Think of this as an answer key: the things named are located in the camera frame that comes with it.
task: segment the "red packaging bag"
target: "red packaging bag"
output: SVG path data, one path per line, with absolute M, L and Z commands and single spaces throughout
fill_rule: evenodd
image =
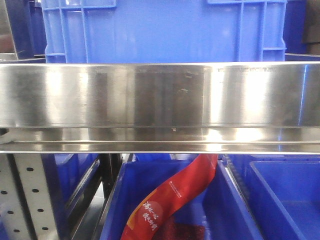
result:
M 151 240 L 159 227 L 202 193 L 216 174 L 218 155 L 200 154 L 153 190 L 130 215 L 121 240 Z

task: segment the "dark red contents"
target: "dark red contents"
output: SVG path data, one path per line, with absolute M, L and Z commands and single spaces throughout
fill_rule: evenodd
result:
M 154 234 L 152 240 L 203 240 L 205 238 L 205 227 L 175 223 L 170 217 Z

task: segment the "blue plastic crate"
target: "blue plastic crate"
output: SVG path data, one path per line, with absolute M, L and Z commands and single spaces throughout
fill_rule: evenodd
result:
M 198 154 L 170 154 L 170 153 L 135 153 L 133 162 L 194 160 Z
M 253 161 L 277 161 L 277 162 L 318 162 L 319 155 L 283 155 L 283 154 L 229 154 L 224 158 L 228 162 L 230 169 L 235 176 L 239 187 L 247 198 L 250 196 L 250 180 L 252 168 L 250 163 Z
M 79 153 L 79 176 L 80 178 L 85 174 L 92 163 L 97 159 L 97 153 Z
M 283 61 L 286 0 L 42 0 L 48 63 Z
M 4 227 L 3 222 L 1 220 L 1 216 L 0 216 L 0 239 L 1 240 L 9 240 L 9 237 L 6 233 L 5 227 Z
M 283 31 L 286 53 L 306 53 L 307 45 L 303 43 L 306 4 L 307 0 L 288 0 Z
M 75 191 L 79 181 L 79 158 L 77 154 L 55 154 L 63 200 L 66 202 Z
M 320 240 L 320 163 L 251 162 L 249 205 L 268 240 Z
M 122 165 L 100 240 L 119 240 L 136 206 L 190 161 Z M 175 221 L 205 227 L 206 240 L 262 240 L 222 162 L 209 187 L 174 214 Z
M 47 46 L 44 17 L 42 13 L 41 1 L 28 0 L 30 11 L 30 27 L 33 42 L 33 53 L 35 55 L 45 54 Z

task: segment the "metal frame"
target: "metal frame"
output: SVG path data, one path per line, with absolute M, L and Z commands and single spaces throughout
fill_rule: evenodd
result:
M 69 239 L 65 205 L 62 199 L 56 162 L 53 156 L 16 153 L 26 202 L 38 240 Z
M 286 61 L 320 61 L 320 55 L 286 53 Z
M 0 64 L 2 153 L 320 153 L 320 62 Z
M 104 198 L 108 199 L 122 164 L 120 154 L 100 154 L 100 169 L 102 173 L 102 184 Z
M 0 215 L 9 239 L 34 240 L 36 233 L 12 155 L 0 154 L 0 183 Z

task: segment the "stainless steel shelf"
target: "stainless steel shelf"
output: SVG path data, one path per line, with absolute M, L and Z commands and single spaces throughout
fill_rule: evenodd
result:
M 286 61 L 320 61 L 320 55 L 286 53 Z
M 320 62 L 1 64 L 2 153 L 320 153 Z

